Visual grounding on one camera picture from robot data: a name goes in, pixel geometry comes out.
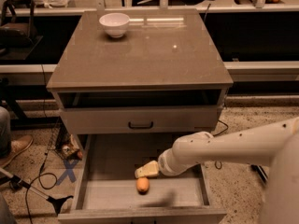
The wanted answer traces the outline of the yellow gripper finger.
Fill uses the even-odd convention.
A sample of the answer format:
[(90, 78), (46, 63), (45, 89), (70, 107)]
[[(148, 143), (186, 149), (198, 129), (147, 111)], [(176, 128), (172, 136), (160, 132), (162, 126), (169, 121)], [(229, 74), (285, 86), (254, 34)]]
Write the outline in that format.
[(157, 161), (150, 161), (147, 164), (135, 170), (135, 177), (155, 177), (159, 174), (159, 165)]

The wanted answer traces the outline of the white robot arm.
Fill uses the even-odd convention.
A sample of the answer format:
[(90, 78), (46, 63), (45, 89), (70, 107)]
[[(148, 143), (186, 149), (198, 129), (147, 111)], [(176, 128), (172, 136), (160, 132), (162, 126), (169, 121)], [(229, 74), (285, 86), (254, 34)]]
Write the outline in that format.
[(260, 224), (299, 224), (299, 118), (218, 137), (208, 132), (184, 135), (135, 176), (175, 176), (205, 161), (268, 166)]

